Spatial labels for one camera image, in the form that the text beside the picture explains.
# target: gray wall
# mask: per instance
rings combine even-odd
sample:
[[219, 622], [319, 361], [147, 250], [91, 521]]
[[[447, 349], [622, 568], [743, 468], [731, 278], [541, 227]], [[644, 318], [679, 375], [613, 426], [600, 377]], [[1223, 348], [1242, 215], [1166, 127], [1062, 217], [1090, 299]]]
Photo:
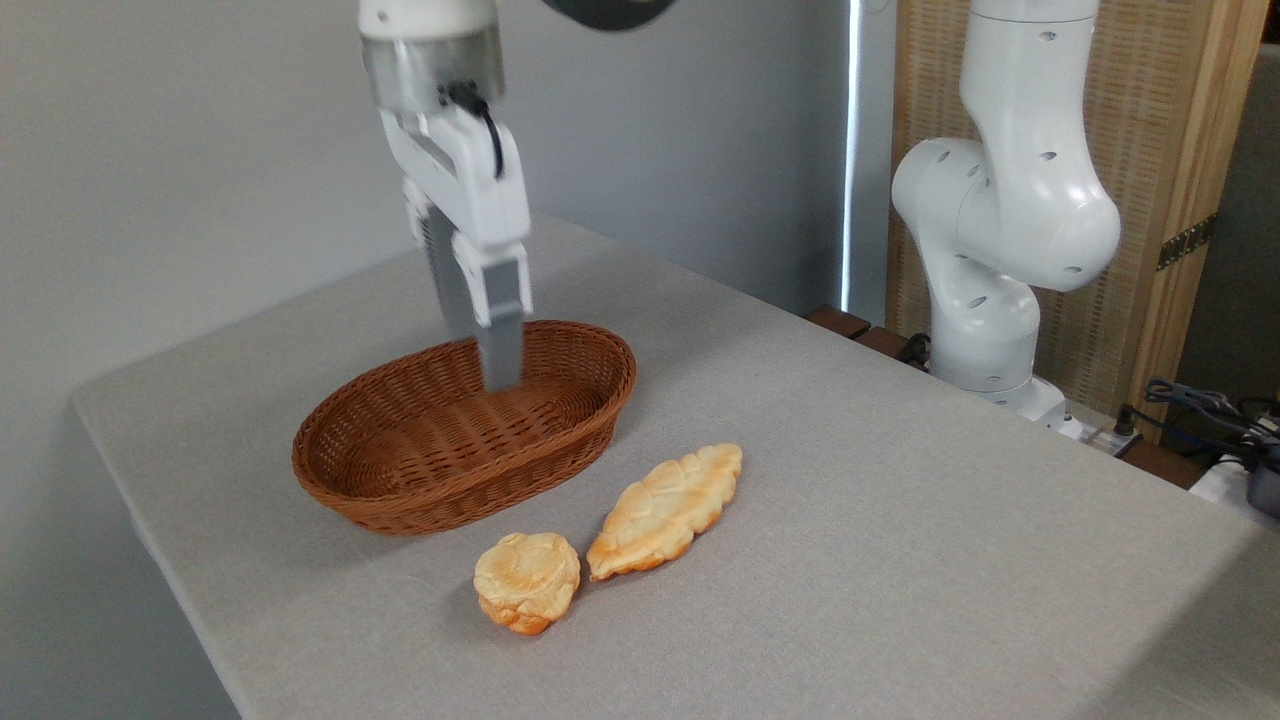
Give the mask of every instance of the gray wall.
[[1280, 391], [1280, 45], [1263, 45], [1208, 246], [1179, 380]]
[[[500, 4], [535, 209], [833, 297], [844, 3], [684, 0], [621, 37]], [[67, 400], [408, 247], [353, 6], [0, 0], [3, 717], [233, 714]]]

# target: round bread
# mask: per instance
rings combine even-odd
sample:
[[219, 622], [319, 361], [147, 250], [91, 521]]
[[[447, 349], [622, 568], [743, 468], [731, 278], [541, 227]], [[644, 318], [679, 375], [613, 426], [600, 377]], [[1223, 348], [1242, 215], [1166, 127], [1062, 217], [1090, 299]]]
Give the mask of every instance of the round bread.
[[480, 610], [499, 625], [536, 635], [559, 620], [577, 591], [577, 551], [556, 533], [512, 533], [476, 561]]

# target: wicker basket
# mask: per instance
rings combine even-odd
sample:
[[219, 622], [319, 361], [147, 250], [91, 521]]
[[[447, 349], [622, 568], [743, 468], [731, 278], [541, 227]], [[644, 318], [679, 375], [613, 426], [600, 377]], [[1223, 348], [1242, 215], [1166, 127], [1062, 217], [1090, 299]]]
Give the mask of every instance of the wicker basket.
[[635, 357], [604, 329], [540, 320], [525, 324], [524, 361], [524, 382], [493, 395], [475, 340], [360, 375], [298, 429], [298, 482], [388, 536], [457, 528], [556, 487], [613, 439]]

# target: bread roll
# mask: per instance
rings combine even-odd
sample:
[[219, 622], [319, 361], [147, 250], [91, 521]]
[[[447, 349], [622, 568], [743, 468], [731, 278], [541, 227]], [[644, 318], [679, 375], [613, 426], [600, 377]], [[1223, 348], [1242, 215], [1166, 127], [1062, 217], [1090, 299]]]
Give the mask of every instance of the bread roll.
[[480, 610], [499, 625], [536, 635], [559, 620], [577, 591], [577, 551], [556, 533], [512, 533], [476, 561]]
[[741, 471], [742, 448], [727, 442], [668, 460], [632, 483], [586, 551], [591, 579], [648, 570], [684, 555], [694, 534], [719, 520]]

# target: metal hinge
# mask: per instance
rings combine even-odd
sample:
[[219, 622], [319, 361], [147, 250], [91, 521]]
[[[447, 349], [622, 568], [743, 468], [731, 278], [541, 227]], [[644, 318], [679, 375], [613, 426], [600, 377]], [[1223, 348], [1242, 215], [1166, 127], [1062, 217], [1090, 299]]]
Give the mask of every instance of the metal hinge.
[[1160, 265], [1156, 270], [1164, 270], [1183, 258], [1190, 255], [1197, 247], [1213, 240], [1213, 225], [1217, 223], [1217, 213], [1204, 218], [1197, 225], [1188, 228], [1172, 240], [1160, 246]]

